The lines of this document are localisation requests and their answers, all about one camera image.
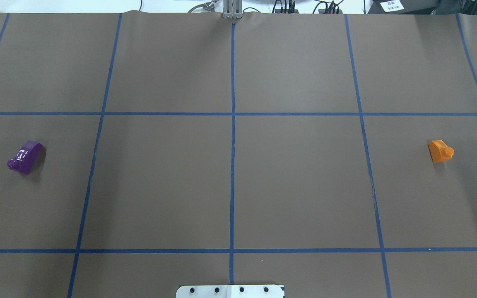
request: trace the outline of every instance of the blue grid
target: blue grid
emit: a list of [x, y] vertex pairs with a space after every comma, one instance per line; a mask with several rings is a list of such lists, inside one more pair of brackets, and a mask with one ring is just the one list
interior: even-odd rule
[[[5, 28], [8, 24], [10, 14], [6, 15], [5, 21], [2, 25], [0, 32], [0, 42], [5, 32]], [[72, 289], [74, 286], [78, 257], [80, 254], [94, 254], [94, 253], [145, 253], [145, 254], [167, 254], [167, 253], [226, 253], [229, 254], [229, 283], [234, 282], [233, 265], [234, 253], [380, 253], [382, 257], [382, 265], [384, 271], [384, 281], [386, 286], [386, 294], [388, 298], [391, 297], [390, 283], [388, 277], [388, 266], [386, 262], [386, 253], [396, 252], [472, 252], [477, 251], [477, 247], [425, 247], [425, 248], [387, 248], [384, 247], [384, 241], [382, 237], [382, 229], [380, 224], [380, 215], [378, 209], [378, 203], [376, 199], [375, 185], [373, 181], [373, 169], [371, 167], [371, 158], [369, 156], [369, 147], [367, 144], [367, 136], [365, 131], [364, 117], [369, 116], [446, 116], [446, 117], [472, 117], [477, 116], [477, 113], [366, 113], [363, 111], [360, 100], [360, 92], [358, 88], [358, 79], [356, 73], [356, 66], [354, 63], [354, 55], [352, 52], [352, 42], [350, 36], [350, 27], [348, 16], [345, 15], [345, 24], [347, 31], [347, 40], [349, 46], [349, 54], [352, 65], [352, 74], [354, 79], [354, 89], [356, 92], [356, 99], [358, 103], [357, 113], [240, 113], [235, 110], [235, 23], [231, 24], [231, 113], [152, 113], [152, 112], [106, 112], [106, 103], [108, 100], [108, 90], [110, 87], [111, 75], [114, 65], [114, 59], [117, 49], [117, 42], [119, 39], [119, 32], [121, 27], [121, 21], [123, 14], [119, 14], [117, 23], [117, 32], [113, 43], [112, 57], [110, 60], [110, 68], [108, 71], [108, 79], [106, 81], [106, 89], [104, 91], [104, 101], [102, 104], [102, 110], [100, 112], [0, 112], [0, 115], [100, 115], [99, 128], [95, 140], [95, 147], [93, 150], [93, 158], [91, 168], [89, 171], [89, 179], [87, 184], [87, 192], [84, 200], [84, 207], [82, 211], [81, 225], [79, 227], [77, 245], [75, 249], [0, 249], [0, 253], [65, 253], [74, 254], [74, 262], [72, 267], [72, 273], [70, 278], [70, 285], [68, 289], [68, 298], [72, 296]], [[477, 87], [477, 75], [475, 73], [474, 66], [472, 65], [469, 51], [465, 42], [462, 25], [459, 15], [456, 15], [458, 22], [458, 30], [464, 47], [467, 62], [469, 63], [470, 70], [472, 72], [475, 85]], [[91, 192], [91, 182], [93, 178], [93, 172], [96, 161], [96, 152], [99, 145], [99, 139], [101, 136], [102, 123], [106, 115], [204, 115], [204, 116], [230, 116], [231, 117], [231, 190], [230, 190], [230, 210], [229, 210], [229, 249], [81, 249], [83, 230], [85, 225], [87, 206], [89, 202], [89, 194]], [[375, 206], [375, 220], [377, 226], [377, 236], [379, 241], [378, 248], [309, 248], [309, 249], [236, 249], [234, 247], [234, 166], [235, 166], [235, 117], [243, 116], [293, 116], [293, 115], [306, 115], [306, 116], [358, 116], [360, 119], [360, 126], [362, 131], [362, 137], [364, 141], [364, 149], [366, 154], [367, 168], [369, 172], [369, 179], [371, 180], [371, 186], [373, 189], [373, 202]]]

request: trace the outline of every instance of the horizontal blue line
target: horizontal blue line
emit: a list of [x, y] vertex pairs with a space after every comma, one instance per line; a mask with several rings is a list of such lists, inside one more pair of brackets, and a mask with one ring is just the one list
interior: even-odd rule
[[100, 115], [100, 112], [0, 112], [0, 115]]
[[1, 248], [0, 253], [74, 253], [74, 249]]
[[[385, 252], [453, 252], [477, 251], [477, 247], [400, 247]], [[74, 253], [74, 249], [2, 248], [0, 253]], [[207, 249], [80, 249], [80, 253], [229, 253], [227, 248]], [[233, 253], [356, 253], [381, 252], [380, 248], [235, 248]]]
[[386, 252], [443, 252], [443, 251], [477, 251], [477, 247], [420, 247], [420, 248], [385, 248]]
[[229, 249], [80, 249], [80, 253], [229, 253]]
[[[100, 115], [100, 112], [0, 112], [0, 115]], [[106, 112], [104, 115], [177, 115], [177, 116], [231, 116], [233, 113], [188, 112]], [[358, 116], [359, 113], [235, 113], [236, 116]], [[477, 116], [477, 113], [363, 113], [364, 116]]]

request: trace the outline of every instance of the white bracket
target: white bracket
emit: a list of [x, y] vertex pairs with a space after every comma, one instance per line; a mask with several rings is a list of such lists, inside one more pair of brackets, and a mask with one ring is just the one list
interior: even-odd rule
[[224, 19], [242, 19], [242, 0], [224, 0]]
[[281, 285], [181, 286], [176, 298], [284, 298]]

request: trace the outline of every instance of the orange knob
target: orange knob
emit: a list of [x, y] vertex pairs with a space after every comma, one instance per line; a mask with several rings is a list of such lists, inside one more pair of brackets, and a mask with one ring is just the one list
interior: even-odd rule
[[430, 149], [430, 155], [434, 162], [445, 162], [452, 159], [452, 155], [454, 155], [454, 149], [448, 147], [445, 142], [441, 140], [430, 141], [428, 148]]

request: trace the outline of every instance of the purple plastic block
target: purple plastic block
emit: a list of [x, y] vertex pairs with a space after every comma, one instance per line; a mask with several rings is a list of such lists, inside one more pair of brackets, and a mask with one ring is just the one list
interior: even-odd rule
[[23, 147], [21, 147], [21, 150], [18, 151], [16, 157], [7, 162], [8, 168], [18, 171], [21, 174], [28, 175], [41, 148], [42, 144], [28, 141]]

